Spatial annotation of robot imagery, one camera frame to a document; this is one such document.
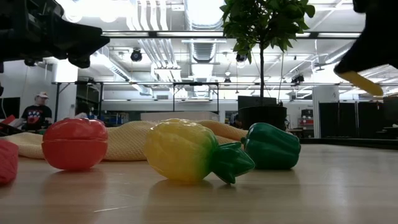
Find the wooden table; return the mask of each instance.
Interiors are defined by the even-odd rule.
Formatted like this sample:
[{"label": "wooden table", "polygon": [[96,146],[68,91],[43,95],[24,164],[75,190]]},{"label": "wooden table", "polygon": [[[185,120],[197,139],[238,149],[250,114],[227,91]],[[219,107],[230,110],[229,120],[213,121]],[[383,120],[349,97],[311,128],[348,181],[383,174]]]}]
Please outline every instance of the wooden table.
[{"label": "wooden table", "polygon": [[292,171],[255,170],[225,185],[209,175],[182,185],[146,162],[59,172],[20,160],[0,188],[0,223],[375,224],[398,222],[398,152],[307,145]]}]

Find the black t-shirt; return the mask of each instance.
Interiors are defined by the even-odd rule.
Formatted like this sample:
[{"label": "black t-shirt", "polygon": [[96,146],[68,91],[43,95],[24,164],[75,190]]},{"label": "black t-shirt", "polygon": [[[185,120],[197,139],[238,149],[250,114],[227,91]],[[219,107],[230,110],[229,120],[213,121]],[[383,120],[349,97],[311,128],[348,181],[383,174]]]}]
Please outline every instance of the black t-shirt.
[{"label": "black t-shirt", "polygon": [[22,118],[26,119],[26,129],[39,130],[45,124],[46,118],[52,118],[51,109],[48,106],[28,106]]}]

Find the green plastic bell pepper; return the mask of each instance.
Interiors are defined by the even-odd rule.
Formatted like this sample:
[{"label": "green plastic bell pepper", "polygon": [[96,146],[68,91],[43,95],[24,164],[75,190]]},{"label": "green plastic bell pepper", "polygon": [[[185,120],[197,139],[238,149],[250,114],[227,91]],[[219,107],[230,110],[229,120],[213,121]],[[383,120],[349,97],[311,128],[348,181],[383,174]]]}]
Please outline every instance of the green plastic bell pepper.
[{"label": "green plastic bell pepper", "polygon": [[299,161],[298,137],[270,124],[252,125],[242,143],[257,169],[291,169]]}]

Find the ceiling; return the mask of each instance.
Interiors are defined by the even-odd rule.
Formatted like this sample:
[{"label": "ceiling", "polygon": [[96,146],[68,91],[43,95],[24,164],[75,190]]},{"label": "ceiling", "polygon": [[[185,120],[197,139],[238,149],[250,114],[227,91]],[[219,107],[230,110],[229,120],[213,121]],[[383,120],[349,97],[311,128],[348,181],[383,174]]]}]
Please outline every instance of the ceiling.
[{"label": "ceiling", "polygon": [[[65,1],[71,0],[57,0],[63,6],[66,4]],[[78,22],[80,24],[86,24],[90,26],[96,26],[106,30],[129,30],[126,24],[126,16],[129,15],[128,0],[80,0],[87,2],[88,6],[81,12],[83,17]],[[209,7],[205,2],[210,0],[202,0],[203,7],[195,9],[195,13],[206,15],[209,11]],[[142,3],[148,3],[148,15],[147,21],[150,23],[149,17],[149,3],[150,1],[138,0],[139,13],[141,13]],[[154,1],[157,4],[157,13],[159,13],[159,1]],[[172,31],[188,30],[188,26],[185,19],[184,12],[184,0],[167,0],[167,26]],[[364,27],[364,16],[355,13],[352,8],[352,0],[309,0],[309,4],[313,4],[317,12],[314,18],[306,17],[306,23],[311,29],[309,31],[314,32],[361,32]],[[114,22],[103,22],[101,17],[104,15],[117,17]],[[194,62],[190,56],[189,44],[182,43],[183,39],[171,39],[172,48],[174,50],[175,58],[178,66],[181,68],[181,77],[190,78],[192,77],[192,66]],[[268,82],[280,82],[281,77],[283,80],[290,82],[292,76],[298,73],[304,75],[306,82],[342,82],[333,73],[333,66],[326,68],[326,71],[322,71],[322,74],[315,75],[318,73],[311,63],[308,66],[300,68],[300,71],[292,71],[298,65],[308,59],[312,59],[313,62],[321,61],[325,56],[335,52],[341,47],[345,46],[352,40],[337,40],[337,39],[300,39],[296,42],[292,42],[293,48],[289,49],[285,55],[278,49],[268,48],[264,54],[264,71],[266,80]],[[216,55],[212,64],[214,65],[211,72],[211,80],[218,80],[222,82],[226,78],[226,72],[230,72],[232,82],[258,82],[259,81],[259,48],[253,48],[253,60],[250,65],[248,62],[239,68],[235,60],[235,53],[232,49],[236,41],[228,39],[224,43],[217,44]],[[141,50],[142,60],[140,62],[132,62],[130,55],[134,48],[141,48],[138,39],[111,39],[108,44],[109,57],[115,60],[123,69],[129,72],[129,75],[138,82],[153,82],[154,77],[150,75],[152,62],[146,53]],[[383,80],[389,79],[396,75],[395,70],[388,69],[385,72],[380,72],[377,75],[372,76],[375,81],[382,82]],[[88,69],[80,69],[79,76],[93,77],[97,81],[112,82],[118,78],[104,65],[101,63],[91,63],[91,67]],[[125,89],[126,87],[107,87],[114,88],[117,90]]]}]

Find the black plant pot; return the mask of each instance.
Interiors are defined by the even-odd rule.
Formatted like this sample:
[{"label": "black plant pot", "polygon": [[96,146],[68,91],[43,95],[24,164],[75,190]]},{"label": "black plant pot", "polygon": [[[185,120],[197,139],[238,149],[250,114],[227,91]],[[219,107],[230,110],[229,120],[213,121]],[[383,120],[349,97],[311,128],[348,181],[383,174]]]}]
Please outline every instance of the black plant pot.
[{"label": "black plant pot", "polygon": [[252,106],[239,110],[239,119],[244,130],[248,130],[252,124],[267,123],[283,131],[286,130],[285,118],[287,109],[283,106]]}]

